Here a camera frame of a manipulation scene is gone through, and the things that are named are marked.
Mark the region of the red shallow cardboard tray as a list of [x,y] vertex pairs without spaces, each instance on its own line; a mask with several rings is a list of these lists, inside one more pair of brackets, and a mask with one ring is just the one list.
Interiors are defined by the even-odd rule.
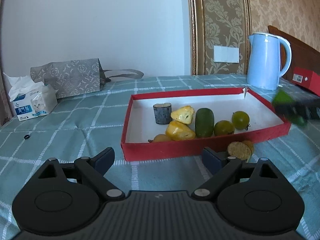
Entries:
[[287,135],[290,123],[247,87],[132,95],[121,136],[127,161],[225,151],[235,141],[263,142]]

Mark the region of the yellow fruit chunk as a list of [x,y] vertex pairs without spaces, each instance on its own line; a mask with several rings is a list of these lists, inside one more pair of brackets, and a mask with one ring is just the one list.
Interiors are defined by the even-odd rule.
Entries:
[[174,141],[190,140],[196,137],[192,129],[176,120],[168,124],[165,134]]

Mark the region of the green tomato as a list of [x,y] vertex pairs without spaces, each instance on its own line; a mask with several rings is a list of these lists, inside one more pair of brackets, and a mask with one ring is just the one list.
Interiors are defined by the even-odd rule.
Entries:
[[232,123],[238,130],[248,130],[250,118],[246,112],[236,111],[232,115]]
[[214,135],[221,136],[221,135],[230,135],[234,134],[235,132],[235,127],[234,125],[227,120],[221,120],[217,122],[214,126]]

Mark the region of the teal checked tablecloth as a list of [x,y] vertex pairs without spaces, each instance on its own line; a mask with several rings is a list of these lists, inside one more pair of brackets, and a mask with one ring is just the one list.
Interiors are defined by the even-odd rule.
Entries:
[[[198,156],[140,161],[124,160],[120,139],[133,94],[202,88],[242,87],[243,75],[150,77],[107,83],[96,93],[61,100],[47,116],[1,127],[1,239],[19,229],[11,204],[33,173],[50,157],[71,163],[112,147],[116,160],[107,179],[123,191],[192,191],[209,178]],[[255,145],[252,161],[269,158],[300,193],[305,213],[298,232],[319,239],[319,123],[292,126],[285,137]]]

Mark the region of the light blue electric kettle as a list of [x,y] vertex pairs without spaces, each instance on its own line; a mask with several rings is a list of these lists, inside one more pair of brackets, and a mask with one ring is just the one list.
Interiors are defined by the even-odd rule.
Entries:
[[279,79],[289,70],[292,49],[289,41],[281,36],[267,33],[249,35],[247,83],[265,90],[276,90]]

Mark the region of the dark cylindrical eggplant piece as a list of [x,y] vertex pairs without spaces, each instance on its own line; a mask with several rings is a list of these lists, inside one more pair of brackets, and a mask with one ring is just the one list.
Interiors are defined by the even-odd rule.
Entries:
[[171,103],[156,103],[153,105],[155,122],[159,125],[167,125],[172,121]]

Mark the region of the grey patterned paper bag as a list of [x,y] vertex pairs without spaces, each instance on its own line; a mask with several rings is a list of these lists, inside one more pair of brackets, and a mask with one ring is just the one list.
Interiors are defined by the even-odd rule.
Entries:
[[109,69],[103,69],[98,58],[50,62],[31,67],[30,76],[34,82],[51,85],[58,99],[100,91],[113,79],[141,79],[144,73],[135,69],[120,69],[116,75],[107,76]]

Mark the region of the white wall switch panel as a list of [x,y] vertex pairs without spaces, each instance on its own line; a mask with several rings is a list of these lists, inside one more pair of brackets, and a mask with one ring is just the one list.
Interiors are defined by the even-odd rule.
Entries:
[[218,63],[239,63],[239,48],[214,46],[213,61]]

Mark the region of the small brown potato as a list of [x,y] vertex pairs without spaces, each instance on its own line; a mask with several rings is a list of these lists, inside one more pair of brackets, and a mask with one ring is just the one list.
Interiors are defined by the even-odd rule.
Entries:
[[247,161],[251,155],[251,149],[243,142],[232,142],[227,146],[227,153],[231,157],[236,157],[242,161]]

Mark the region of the yellow potato chunk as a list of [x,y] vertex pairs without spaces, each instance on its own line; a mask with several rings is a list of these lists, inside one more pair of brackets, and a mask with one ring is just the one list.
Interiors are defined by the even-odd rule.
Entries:
[[166,134],[158,134],[152,140],[152,142],[166,142],[166,141],[171,141],[171,138]]

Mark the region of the green cucumber piece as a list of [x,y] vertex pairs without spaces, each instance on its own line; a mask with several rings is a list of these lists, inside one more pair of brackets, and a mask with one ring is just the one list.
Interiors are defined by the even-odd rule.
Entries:
[[198,138],[208,138],[213,135],[214,113],[211,109],[200,108],[195,115],[195,134]]
[[[276,91],[275,96],[272,99],[272,106],[275,108],[277,105],[283,105],[287,103],[294,103],[293,98],[291,98],[291,96],[289,96],[289,94],[287,94],[282,89],[278,89]],[[286,120],[288,120],[296,126],[305,127],[307,125],[307,121],[303,119],[301,116],[293,115],[284,117]]]

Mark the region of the green tomato front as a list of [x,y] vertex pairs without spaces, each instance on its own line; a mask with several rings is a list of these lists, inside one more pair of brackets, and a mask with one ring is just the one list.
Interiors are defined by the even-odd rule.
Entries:
[[234,134],[235,132],[235,127],[234,125],[227,120],[221,120],[217,122],[214,126],[214,135],[221,136],[221,135],[230,135]]

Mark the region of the wooden headboard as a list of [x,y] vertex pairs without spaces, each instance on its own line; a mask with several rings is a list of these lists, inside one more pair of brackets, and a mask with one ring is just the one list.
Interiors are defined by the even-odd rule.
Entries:
[[289,70],[283,76],[283,79],[292,81],[293,71],[295,67],[312,70],[319,74],[319,51],[313,49],[303,41],[287,34],[278,28],[269,25],[269,33],[281,36],[289,41],[292,50],[292,60]]

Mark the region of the green tomato back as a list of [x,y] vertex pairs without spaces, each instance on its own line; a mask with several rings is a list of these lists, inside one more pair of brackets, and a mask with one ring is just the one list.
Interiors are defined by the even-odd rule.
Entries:
[[238,130],[248,130],[250,118],[246,112],[236,111],[232,115],[232,123]]

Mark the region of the white tissue pack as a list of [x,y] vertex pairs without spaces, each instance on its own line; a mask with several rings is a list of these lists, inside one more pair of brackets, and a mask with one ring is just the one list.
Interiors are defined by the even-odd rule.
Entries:
[[11,85],[9,98],[19,121],[48,115],[57,106],[56,91],[51,85],[34,82],[29,75],[4,76]]

